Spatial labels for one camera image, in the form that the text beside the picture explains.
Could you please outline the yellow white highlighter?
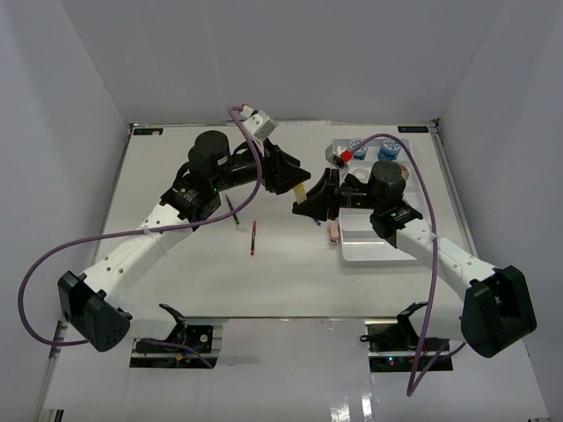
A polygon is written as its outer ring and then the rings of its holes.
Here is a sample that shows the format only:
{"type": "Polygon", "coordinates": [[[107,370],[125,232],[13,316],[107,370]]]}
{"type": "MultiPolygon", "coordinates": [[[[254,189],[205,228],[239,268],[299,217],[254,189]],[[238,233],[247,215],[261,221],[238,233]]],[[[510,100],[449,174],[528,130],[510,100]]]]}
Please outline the yellow white highlighter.
{"type": "Polygon", "coordinates": [[[299,184],[293,188],[293,192],[296,198],[296,203],[301,204],[307,200],[307,193],[305,191],[304,185],[299,184]]]}

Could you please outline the blue tape roll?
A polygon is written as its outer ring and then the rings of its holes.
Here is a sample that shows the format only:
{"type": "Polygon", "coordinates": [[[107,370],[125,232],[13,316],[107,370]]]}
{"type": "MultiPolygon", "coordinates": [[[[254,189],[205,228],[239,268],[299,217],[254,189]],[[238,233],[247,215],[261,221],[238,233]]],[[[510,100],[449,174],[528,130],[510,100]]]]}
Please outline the blue tape roll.
{"type": "Polygon", "coordinates": [[[395,139],[384,137],[377,153],[377,158],[384,161],[395,161],[401,152],[402,146],[395,139]]]}
{"type": "Polygon", "coordinates": [[[365,159],[369,146],[363,142],[362,138],[353,138],[349,141],[348,150],[352,153],[353,159],[365,159]]]}

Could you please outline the white compartment tray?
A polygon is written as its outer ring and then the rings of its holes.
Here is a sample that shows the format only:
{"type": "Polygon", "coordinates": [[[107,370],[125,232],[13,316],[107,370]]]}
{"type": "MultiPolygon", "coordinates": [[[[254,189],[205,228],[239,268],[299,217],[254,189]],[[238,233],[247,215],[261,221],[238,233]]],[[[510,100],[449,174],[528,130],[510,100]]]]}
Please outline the white compartment tray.
{"type": "Polygon", "coordinates": [[[397,231],[427,212],[410,142],[384,136],[334,139],[327,150],[351,152],[338,186],[340,259],[344,266],[411,265],[415,258],[396,247],[397,231]]]}

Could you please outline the clear tape roll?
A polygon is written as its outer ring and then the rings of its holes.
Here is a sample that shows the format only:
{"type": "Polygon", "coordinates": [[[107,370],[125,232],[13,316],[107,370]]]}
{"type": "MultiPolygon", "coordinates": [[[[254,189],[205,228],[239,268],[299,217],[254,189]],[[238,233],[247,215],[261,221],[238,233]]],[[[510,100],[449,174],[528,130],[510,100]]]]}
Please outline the clear tape roll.
{"type": "Polygon", "coordinates": [[[366,179],[369,177],[369,171],[367,171],[364,168],[357,168],[354,171],[354,175],[358,178],[358,179],[366,179]]]}

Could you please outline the brown packing tape roll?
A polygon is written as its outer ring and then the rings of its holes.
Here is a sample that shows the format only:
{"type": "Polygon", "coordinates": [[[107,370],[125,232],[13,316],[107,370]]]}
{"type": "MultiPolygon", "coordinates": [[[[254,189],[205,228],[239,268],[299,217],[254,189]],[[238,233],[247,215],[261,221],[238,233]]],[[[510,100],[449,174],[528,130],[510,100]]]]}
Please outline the brown packing tape roll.
{"type": "Polygon", "coordinates": [[[403,164],[400,164],[399,168],[401,170],[401,177],[405,181],[407,181],[410,178],[410,172],[409,172],[408,168],[406,166],[404,166],[403,164]]]}

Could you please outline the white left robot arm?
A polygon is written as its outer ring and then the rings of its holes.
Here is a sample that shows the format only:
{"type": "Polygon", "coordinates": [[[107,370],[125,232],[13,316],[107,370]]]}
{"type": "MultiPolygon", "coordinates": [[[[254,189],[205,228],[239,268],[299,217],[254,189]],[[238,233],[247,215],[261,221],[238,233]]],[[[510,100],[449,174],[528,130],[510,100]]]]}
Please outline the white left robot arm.
{"type": "Polygon", "coordinates": [[[99,352],[128,337],[130,328],[138,330],[137,337],[154,339],[165,350],[181,348],[186,340],[182,314],[165,304],[147,311],[127,304],[135,284],[196,230],[182,229],[181,224],[210,219],[221,206],[222,191],[259,182],[266,191],[280,195],[311,177],[297,158],[270,141],[253,154],[245,144],[231,149],[227,135],[216,130],[199,134],[187,157],[144,221],[150,233],[128,237],[81,274],[66,272],[58,280],[65,319],[99,352]]]}

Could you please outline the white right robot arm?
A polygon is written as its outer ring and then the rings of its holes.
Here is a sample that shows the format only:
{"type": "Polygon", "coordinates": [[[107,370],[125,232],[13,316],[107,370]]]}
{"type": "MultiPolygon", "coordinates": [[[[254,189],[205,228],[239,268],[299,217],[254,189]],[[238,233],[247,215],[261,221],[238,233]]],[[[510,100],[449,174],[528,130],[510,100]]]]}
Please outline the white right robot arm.
{"type": "Polygon", "coordinates": [[[514,266],[499,268],[438,237],[422,213],[404,199],[406,180],[399,164],[377,161],[369,179],[341,178],[327,169],[307,193],[294,203],[295,215],[327,221],[342,208],[368,209],[377,236],[425,267],[436,270],[459,297],[460,304],[432,311],[428,302],[410,305],[398,316],[398,342],[415,351],[431,338],[465,342],[474,352],[492,358],[537,328],[537,319],[523,273],[514,266]]]}

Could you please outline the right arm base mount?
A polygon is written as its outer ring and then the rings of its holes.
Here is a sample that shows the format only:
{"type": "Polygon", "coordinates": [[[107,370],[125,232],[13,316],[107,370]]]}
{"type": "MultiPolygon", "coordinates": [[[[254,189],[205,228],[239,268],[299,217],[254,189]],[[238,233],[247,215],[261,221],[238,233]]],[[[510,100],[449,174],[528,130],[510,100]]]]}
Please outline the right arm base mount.
{"type": "MultiPolygon", "coordinates": [[[[410,372],[419,342],[419,335],[412,327],[408,317],[415,311],[426,308],[425,302],[415,302],[394,318],[365,320],[365,332],[360,341],[369,349],[371,373],[410,372]]],[[[430,371],[452,371],[453,363],[450,343],[441,338],[426,338],[418,366],[421,371],[436,355],[439,347],[446,343],[430,371]]]]}

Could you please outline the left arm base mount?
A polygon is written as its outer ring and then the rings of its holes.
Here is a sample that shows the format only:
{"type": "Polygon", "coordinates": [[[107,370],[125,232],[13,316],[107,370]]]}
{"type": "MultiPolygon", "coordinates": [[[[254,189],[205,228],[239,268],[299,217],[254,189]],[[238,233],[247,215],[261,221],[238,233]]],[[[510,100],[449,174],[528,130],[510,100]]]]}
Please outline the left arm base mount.
{"type": "Polygon", "coordinates": [[[218,325],[189,323],[167,304],[160,308],[170,314],[175,327],[165,340],[136,340],[132,349],[131,368],[213,369],[221,348],[218,325]]]}

